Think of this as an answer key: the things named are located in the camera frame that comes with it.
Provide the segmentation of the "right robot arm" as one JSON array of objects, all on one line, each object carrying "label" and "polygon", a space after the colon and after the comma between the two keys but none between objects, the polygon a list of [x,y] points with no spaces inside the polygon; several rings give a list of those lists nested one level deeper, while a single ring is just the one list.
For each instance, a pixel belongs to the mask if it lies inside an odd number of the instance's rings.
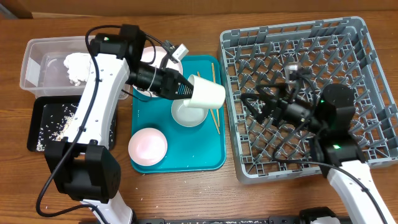
[{"label": "right robot arm", "polygon": [[257,86],[257,93],[243,93],[240,99],[253,115],[263,123],[270,118],[275,127],[283,123],[294,126],[296,132],[306,130],[309,138],[310,160],[279,159],[276,146],[271,159],[285,164],[317,165],[323,176],[339,195],[352,223],[394,223],[371,175],[364,154],[350,133],[350,122],[356,108],[354,91],[342,84],[325,87],[312,102],[298,97],[298,89],[287,91],[286,84],[275,84],[277,93],[265,92],[266,85]]}]

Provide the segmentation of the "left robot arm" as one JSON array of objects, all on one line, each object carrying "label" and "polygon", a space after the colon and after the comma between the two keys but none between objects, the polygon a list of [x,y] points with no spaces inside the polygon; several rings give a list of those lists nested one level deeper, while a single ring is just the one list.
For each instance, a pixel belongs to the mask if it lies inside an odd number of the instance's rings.
[{"label": "left robot arm", "polygon": [[64,137],[44,151],[48,183],[77,201],[77,208],[89,208],[101,223],[136,221],[119,193],[121,166],[109,151],[110,126],[123,86],[135,85],[168,100],[193,95],[193,85],[180,72],[141,60],[147,40],[153,36],[129,24],[120,25],[118,34],[105,34],[100,26],[86,33],[86,87]]}]

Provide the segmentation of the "white cup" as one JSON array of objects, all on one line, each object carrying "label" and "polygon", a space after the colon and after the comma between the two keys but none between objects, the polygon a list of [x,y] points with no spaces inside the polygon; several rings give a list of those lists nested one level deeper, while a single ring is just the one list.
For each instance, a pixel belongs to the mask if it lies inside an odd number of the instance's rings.
[{"label": "white cup", "polygon": [[193,95],[183,103],[189,108],[220,109],[226,98],[223,85],[211,82],[196,75],[190,75],[188,81],[193,85]]}]

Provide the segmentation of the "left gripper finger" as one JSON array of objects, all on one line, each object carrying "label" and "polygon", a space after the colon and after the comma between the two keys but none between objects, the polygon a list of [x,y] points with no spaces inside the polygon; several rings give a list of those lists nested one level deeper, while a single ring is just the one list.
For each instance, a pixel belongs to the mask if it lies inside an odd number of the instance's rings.
[{"label": "left gripper finger", "polygon": [[193,95],[193,85],[186,79],[172,79],[170,81],[170,100],[190,99]]},{"label": "left gripper finger", "polygon": [[171,68],[166,68],[167,83],[173,85],[190,86],[191,83],[178,71]]}]

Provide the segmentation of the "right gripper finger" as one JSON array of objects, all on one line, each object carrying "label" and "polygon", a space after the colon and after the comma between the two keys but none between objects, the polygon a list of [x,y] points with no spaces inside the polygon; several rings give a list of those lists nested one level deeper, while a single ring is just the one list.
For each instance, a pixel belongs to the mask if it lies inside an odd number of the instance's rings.
[{"label": "right gripper finger", "polygon": [[240,96],[240,100],[252,114],[253,118],[259,123],[262,124],[267,117],[266,107],[264,103],[260,103],[261,107],[255,108],[252,104],[252,101],[261,101],[261,95],[255,93],[243,93]]},{"label": "right gripper finger", "polygon": [[[264,88],[276,88],[277,93],[270,95],[265,92]],[[282,108],[280,107],[281,101],[287,95],[287,84],[276,83],[276,84],[259,84],[256,86],[258,92],[258,98],[264,103],[259,114],[256,115],[256,121],[262,124],[266,118],[273,118],[272,124],[280,124],[282,121]]]}]

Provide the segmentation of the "grey bowl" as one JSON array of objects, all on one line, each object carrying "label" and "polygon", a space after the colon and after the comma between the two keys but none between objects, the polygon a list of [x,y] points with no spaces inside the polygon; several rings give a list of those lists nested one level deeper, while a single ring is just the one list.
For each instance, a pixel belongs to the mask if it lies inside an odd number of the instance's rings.
[{"label": "grey bowl", "polygon": [[208,111],[203,108],[189,108],[184,105],[183,100],[174,100],[171,115],[179,125],[191,128],[204,122]]}]

